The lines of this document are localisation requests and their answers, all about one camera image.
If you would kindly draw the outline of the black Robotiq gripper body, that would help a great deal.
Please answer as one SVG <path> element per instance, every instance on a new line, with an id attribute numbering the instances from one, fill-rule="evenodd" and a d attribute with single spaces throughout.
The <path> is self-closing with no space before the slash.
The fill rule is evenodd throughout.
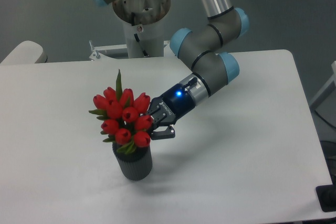
<path id="1" fill-rule="evenodd" d="M 158 105 L 159 110 L 151 115 L 152 129 L 174 125 L 178 119 L 196 107 L 196 103 L 188 89 L 189 85 L 178 83 L 159 97 L 153 98 L 150 107 Z"/>

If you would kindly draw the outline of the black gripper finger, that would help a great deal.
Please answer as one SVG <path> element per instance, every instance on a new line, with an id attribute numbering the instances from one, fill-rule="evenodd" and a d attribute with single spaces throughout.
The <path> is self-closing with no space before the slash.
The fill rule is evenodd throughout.
<path id="1" fill-rule="evenodd" d="M 150 107 L 144 115 L 153 115 L 155 114 L 157 111 L 159 110 L 159 106 L 158 105 L 155 105 L 155 106 L 152 106 Z"/>
<path id="2" fill-rule="evenodd" d="M 151 132 L 150 137 L 152 140 L 164 140 L 175 138 L 175 129 L 172 125 L 170 125 L 163 131 Z"/>

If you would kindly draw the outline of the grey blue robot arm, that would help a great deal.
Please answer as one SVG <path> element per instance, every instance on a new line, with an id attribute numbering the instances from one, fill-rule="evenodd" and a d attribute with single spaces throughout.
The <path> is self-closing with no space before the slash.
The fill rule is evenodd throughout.
<path id="1" fill-rule="evenodd" d="M 208 24 L 200 32 L 183 28 L 170 40 L 171 51 L 190 69 L 191 74 L 162 95 L 146 110 L 153 118 L 149 135 L 153 140 L 173 138 L 174 124 L 202 101 L 214 95 L 239 75 L 236 59 L 219 53 L 228 42 L 242 36 L 249 19 L 230 0 L 201 0 Z M 111 5 L 123 23 L 129 58 L 164 55 L 162 21 L 171 0 L 94 0 L 99 6 Z"/>

